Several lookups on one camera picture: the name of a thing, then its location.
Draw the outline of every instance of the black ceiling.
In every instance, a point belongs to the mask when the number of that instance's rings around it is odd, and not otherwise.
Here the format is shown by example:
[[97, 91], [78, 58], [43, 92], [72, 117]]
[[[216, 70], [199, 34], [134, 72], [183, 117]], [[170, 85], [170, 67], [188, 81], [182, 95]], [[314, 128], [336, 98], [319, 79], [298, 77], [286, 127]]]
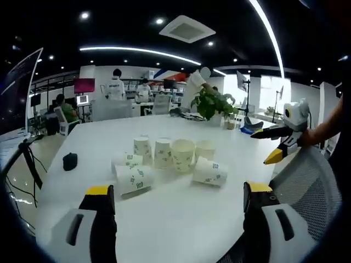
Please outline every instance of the black ceiling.
[[[351, 24], [346, 10], [338, 0], [260, 0], [275, 32], [284, 67], [305, 72], [306, 79], [315, 83], [338, 83], [339, 58], [350, 52]], [[82, 11], [90, 17], [81, 21]], [[178, 15], [186, 15], [216, 34], [187, 44], [160, 36], [158, 32]], [[155, 19], [166, 19], [163, 25]], [[43, 47], [43, 59], [37, 66], [36, 78], [64, 71], [79, 70], [94, 60], [96, 65], [126, 65], [158, 67], [190, 72], [196, 68], [188, 62], [158, 55], [124, 51], [95, 51], [82, 53], [79, 47], [118, 45], [152, 49], [183, 56], [209, 67], [229, 65], [278, 66], [273, 45], [259, 16], [248, 0], [231, 3], [167, 2], [139, 3], [100, 2], [95, 5], [19, 5], [9, 8], [0, 18], [8, 28], [2, 33], [5, 52], [1, 57], [1, 74], [10, 70], [30, 52]], [[213, 41], [214, 46], [207, 46]], [[16, 45], [21, 50], [13, 50]], [[53, 54], [55, 59], [48, 60]]]

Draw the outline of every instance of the white shirt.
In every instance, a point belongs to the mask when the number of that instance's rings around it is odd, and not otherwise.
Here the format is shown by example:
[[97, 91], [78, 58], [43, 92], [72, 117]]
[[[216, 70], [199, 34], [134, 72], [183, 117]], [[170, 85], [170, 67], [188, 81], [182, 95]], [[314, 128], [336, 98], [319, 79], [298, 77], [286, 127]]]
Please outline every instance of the white shirt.
[[149, 96], [152, 96], [151, 88], [149, 85], [138, 85], [137, 93], [139, 95], [138, 101], [147, 102], [149, 100]]
[[123, 100], [123, 94], [125, 94], [124, 83], [117, 77], [113, 77], [105, 86], [106, 95], [109, 96], [109, 100]]
[[201, 89], [202, 89], [202, 86], [197, 87], [194, 85], [193, 82], [189, 81], [189, 79], [188, 79], [188, 81], [186, 82], [186, 87], [184, 90], [184, 95], [183, 95], [181, 107], [190, 109], [191, 102], [195, 98], [196, 93], [200, 92]]

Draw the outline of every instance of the air vent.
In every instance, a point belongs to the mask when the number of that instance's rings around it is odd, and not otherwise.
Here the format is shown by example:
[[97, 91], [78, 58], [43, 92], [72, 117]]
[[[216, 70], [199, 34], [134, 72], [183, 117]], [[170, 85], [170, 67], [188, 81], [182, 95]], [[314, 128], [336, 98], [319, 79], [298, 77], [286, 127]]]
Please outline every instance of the air vent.
[[183, 42], [193, 43], [205, 37], [216, 34], [216, 32], [204, 24], [191, 19], [185, 15], [180, 15], [159, 33], [166, 37], [172, 37]]

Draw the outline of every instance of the paper cup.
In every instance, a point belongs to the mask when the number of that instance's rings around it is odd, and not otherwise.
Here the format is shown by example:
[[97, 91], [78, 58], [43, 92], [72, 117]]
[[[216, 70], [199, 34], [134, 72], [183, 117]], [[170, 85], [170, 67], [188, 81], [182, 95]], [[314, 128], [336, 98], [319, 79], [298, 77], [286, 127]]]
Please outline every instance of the paper cup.
[[111, 170], [116, 174], [116, 166], [136, 166], [143, 164], [143, 156], [117, 153], [111, 160]]
[[152, 149], [148, 137], [134, 139], [134, 154], [143, 156], [143, 165], [152, 165]]
[[173, 164], [171, 140], [158, 139], [155, 144], [155, 168], [166, 169]]
[[173, 163], [176, 170], [186, 173], [190, 170], [195, 151], [195, 144], [189, 140], [176, 140], [171, 146]]
[[154, 182], [149, 166], [116, 166], [117, 187], [121, 195], [149, 187]]
[[195, 162], [197, 162], [197, 159], [199, 158], [199, 156], [206, 158], [209, 161], [212, 161], [214, 157], [214, 152], [215, 152], [215, 149], [212, 146], [212, 143], [210, 141], [207, 141], [207, 140], [198, 141], [196, 143], [196, 149], [195, 149]]
[[193, 181], [210, 185], [224, 185], [228, 176], [228, 167], [223, 164], [209, 161], [203, 157], [197, 160]]

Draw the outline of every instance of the round table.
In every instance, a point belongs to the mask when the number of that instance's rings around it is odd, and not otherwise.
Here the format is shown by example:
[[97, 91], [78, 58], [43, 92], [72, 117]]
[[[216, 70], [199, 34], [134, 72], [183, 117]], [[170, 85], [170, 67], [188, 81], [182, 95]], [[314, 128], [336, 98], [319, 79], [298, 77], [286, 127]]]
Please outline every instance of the round table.
[[[264, 127], [272, 125], [265, 122]], [[206, 122], [170, 116], [146, 116], [80, 124], [67, 137], [44, 181], [36, 221], [37, 242], [50, 242], [52, 227], [78, 208], [87, 189], [116, 185], [111, 156], [133, 152], [133, 138], [211, 140], [214, 160], [228, 165], [227, 182], [213, 187], [191, 181], [191, 174], [155, 170], [148, 192], [124, 199], [115, 187], [117, 262], [210, 262], [219, 260], [243, 233], [243, 184], [270, 181], [274, 165], [263, 161], [279, 141], [257, 140], [239, 130], [210, 127]], [[78, 154], [78, 165], [63, 170], [62, 158]]]

